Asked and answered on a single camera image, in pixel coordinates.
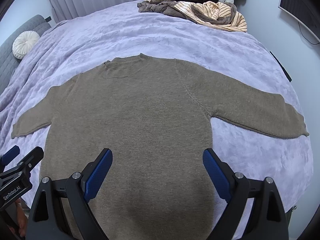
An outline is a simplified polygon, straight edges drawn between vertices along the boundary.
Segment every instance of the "silver screw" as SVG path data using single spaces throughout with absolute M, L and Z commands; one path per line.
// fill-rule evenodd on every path
M 47 183 L 49 181 L 49 178 L 48 177 L 44 177 L 43 179 L 42 179 L 42 183 Z
M 74 174 L 72 174 L 72 177 L 73 177 L 74 179 L 78 179 L 78 178 L 80 178 L 80 176 L 81 176 L 81 173 L 80 173 L 80 172 L 75 172 Z
M 270 178 L 270 177 L 267 177 L 267 178 L 266 178 L 266 182 L 268 182 L 269 184 L 271 184 L 271 183 L 273 183 L 273 179 Z
M 238 179 L 242 179 L 243 178 L 243 174 L 241 172 L 236 172 L 235 173 L 235 176 L 238 178 Z

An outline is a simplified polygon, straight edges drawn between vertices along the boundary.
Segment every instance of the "blue textured pad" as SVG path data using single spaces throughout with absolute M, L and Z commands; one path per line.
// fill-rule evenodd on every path
M 225 199 L 226 202 L 229 203 L 232 197 L 229 181 L 208 150 L 203 152 L 203 164 L 219 194 L 219 197 Z
M 112 164 L 112 151 L 108 150 L 85 184 L 84 200 L 88 203 L 96 197 Z
M 3 166 L 7 166 L 10 162 L 13 161 L 15 157 L 17 157 L 20 153 L 19 146 L 13 146 L 9 151 L 7 151 L 1 158 L 1 164 Z

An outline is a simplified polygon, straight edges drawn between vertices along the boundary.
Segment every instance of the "white wall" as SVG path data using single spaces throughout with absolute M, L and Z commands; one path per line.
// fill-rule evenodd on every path
M 0 21 L 0 45 L 17 28 L 37 14 L 44 18 L 51 16 L 49 24 L 55 25 L 49 0 L 14 0 Z
M 289 235 L 296 239 L 320 203 L 320 45 L 310 45 L 301 36 L 297 21 L 278 8 L 279 1 L 239 0 L 236 5 L 247 20 L 248 32 L 273 52 L 292 77 L 310 132 L 314 176 L 292 214 Z M 317 43 L 313 36 L 308 38 Z

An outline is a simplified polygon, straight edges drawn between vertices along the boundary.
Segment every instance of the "wrinkled bed sheet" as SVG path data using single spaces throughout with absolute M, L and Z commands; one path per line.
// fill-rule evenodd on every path
M 44 98 L 50 87 L 104 61 L 139 53 L 188 60 L 257 89 L 279 93 L 302 114 L 297 95 L 281 68 L 253 36 L 162 14 L 138 13 L 137 1 L 129 2 L 57 24 L 22 60 L 0 96 L 1 154 L 14 145 L 21 149 L 20 156 L 8 168 L 35 146 L 44 148 L 50 127 L 22 138 L 11 139 L 10 134 L 18 117 Z M 313 173 L 309 138 L 271 138 L 216 118 L 211 119 L 211 125 L 213 149 L 220 159 L 248 178 L 274 178 L 288 211 L 306 190 Z M 33 189 L 23 196 L 29 206 L 39 183 L 38 175 L 39 165 L 32 171 Z M 226 203 L 217 193 L 213 201 L 214 225 Z M 250 204 L 248 201 L 234 238 L 241 237 L 244 231 Z

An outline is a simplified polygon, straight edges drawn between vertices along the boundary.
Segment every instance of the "sweater sleeve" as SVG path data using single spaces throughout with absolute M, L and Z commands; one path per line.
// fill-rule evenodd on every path
M 202 66 L 177 60 L 189 96 L 206 116 L 277 138 L 308 136 L 304 118 L 279 94 L 263 92 Z
M 74 76 L 60 86 L 50 88 L 44 99 L 20 116 L 17 123 L 13 125 L 11 138 L 26 136 L 50 125 L 76 84 L 78 76 Z

